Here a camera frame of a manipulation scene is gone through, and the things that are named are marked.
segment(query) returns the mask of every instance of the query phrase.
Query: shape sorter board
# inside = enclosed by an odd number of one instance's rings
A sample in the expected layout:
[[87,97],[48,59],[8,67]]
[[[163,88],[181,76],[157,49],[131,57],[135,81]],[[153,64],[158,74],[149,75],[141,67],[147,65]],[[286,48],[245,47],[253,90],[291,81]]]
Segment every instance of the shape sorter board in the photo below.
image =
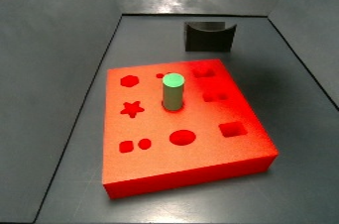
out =
[[[185,105],[163,108],[163,76],[186,78]],[[119,198],[269,169],[278,150],[218,59],[107,74],[102,182]]]

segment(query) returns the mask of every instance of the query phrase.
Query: circular hole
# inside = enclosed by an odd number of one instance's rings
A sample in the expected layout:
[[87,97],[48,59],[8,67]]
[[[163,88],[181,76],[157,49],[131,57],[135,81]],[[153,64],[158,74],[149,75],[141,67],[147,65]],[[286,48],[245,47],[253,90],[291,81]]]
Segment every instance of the circular hole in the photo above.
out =
[[197,134],[189,130],[175,131],[170,135],[170,141],[177,146],[190,145],[197,139]]
[[138,146],[139,146],[139,148],[141,148],[142,150],[150,149],[150,148],[151,148],[151,145],[153,145],[153,143],[151,143],[151,141],[150,141],[149,139],[142,139],[142,140],[139,141],[139,144],[138,144]]
[[213,94],[210,94],[210,93],[205,93],[205,94],[203,94],[203,98],[205,98],[205,101],[206,101],[206,102],[214,101],[214,96],[213,96]]
[[227,96],[226,93],[221,93],[221,94],[219,94],[219,99],[221,99],[221,100],[227,100],[227,98],[229,98],[229,96]]

